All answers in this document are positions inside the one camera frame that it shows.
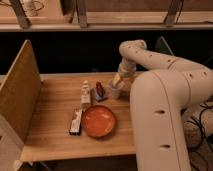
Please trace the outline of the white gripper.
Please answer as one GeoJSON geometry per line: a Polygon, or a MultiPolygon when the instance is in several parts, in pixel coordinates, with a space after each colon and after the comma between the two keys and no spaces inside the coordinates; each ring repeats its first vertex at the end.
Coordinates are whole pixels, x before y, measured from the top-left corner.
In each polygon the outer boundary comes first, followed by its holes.
{"type": "Polygon", "coordinates": [[[123,58],[121,63],[119,64],[118,68],[119,74],[118,73],[115,74],[112,81],[112,86],[117,87],[122,82],[122,78],[133,76],[135,71],[136,71],[136,63],[126,58],[123,58]]]}

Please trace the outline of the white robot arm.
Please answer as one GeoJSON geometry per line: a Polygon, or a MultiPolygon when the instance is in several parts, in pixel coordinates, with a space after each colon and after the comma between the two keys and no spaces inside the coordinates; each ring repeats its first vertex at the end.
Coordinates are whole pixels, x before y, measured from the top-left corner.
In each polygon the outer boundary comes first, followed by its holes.
{"type": "Polygon", "coordinates": [[[138,171],[191,171],[181,111],[213,96],[213,70],[181,57],[149,51],[143,40],[120,44],[121,77],[146,70],[130,91],[138,171]]]}

